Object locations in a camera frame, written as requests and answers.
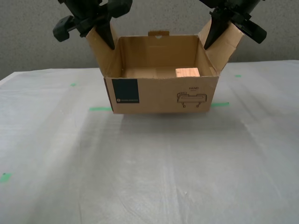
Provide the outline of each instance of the green tape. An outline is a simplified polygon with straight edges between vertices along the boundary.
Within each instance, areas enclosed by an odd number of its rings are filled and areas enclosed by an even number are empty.
[[[111,107],[91,107],[89,111],[112,111]]]
[[[4,173],[4,174],[2,175],[2,177],[0,178],[0,183],[5,183],[5,182],[7,182],[7,181],[10,179],[11,175],[12,175],[12,174],[6,174],[6,173]]]
[[[228,106],[228,105],[229,105],[229,102],[226,102],[226,103],[215,103],[215,104],[212,104],[211,107]]]

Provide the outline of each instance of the white table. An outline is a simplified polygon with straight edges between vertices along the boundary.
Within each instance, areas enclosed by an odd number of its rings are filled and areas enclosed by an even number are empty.
[[[99,69],[13,73],[0,223],[298,224],[299,61],[230,63],[214,102],[113,115]]]

